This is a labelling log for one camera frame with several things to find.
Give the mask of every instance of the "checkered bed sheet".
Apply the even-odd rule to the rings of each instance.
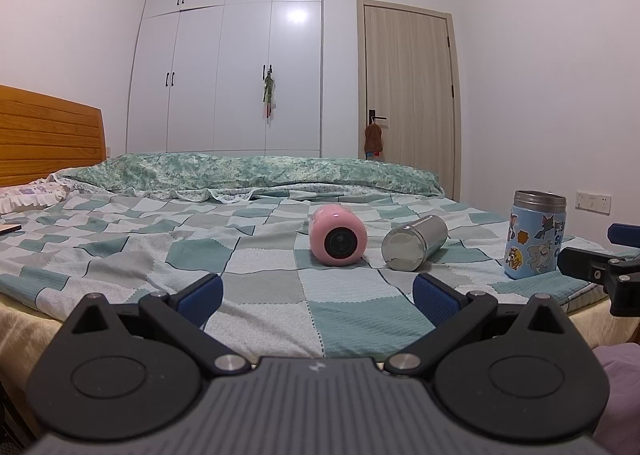
[[[309,215],[328,202],[350,207],[366,225],[369,242],[356,265],[329,268],[309,250]],[[23,228],[0,237],[0,292],[64,320],[87,292],[131,303],[221,273],[224,302],[205,330],[251,361],[380,360],[433,329],[412,304],[415,273],[388,269],[381,253],[390,229],[427,214],[447,223],[449,239],[425,270],[460,292],[482,289],[505,303],[548,292],[570,310],[605,296],[558,272],[509,279],[501,263],[508,223],[498,215],[446,198],[381,193],[296,193],[226,205],[72,194],[47,210],[0,220]],[[573,237],[564,245],[602,250]]]

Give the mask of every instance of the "wall outlet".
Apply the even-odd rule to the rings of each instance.
[[[611,196],[578,191],[575,194],[575,209],[609,215],[611,213]]]

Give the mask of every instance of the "pink thermos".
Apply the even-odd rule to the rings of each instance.
[[[350,265],[360,260],[367,247],[367,230],[348,208],[327,204],[309,220],[309,242],[325,265]]]

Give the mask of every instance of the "wooden headboard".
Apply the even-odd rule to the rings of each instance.
[[[0,86],[0,186],[105,158],[100,110]]]

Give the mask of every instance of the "ruffled pillow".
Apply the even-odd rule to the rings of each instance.
[[[69,188],[57,182],[41,182],[0,188],[0,215],[38,210],[64,200]]]

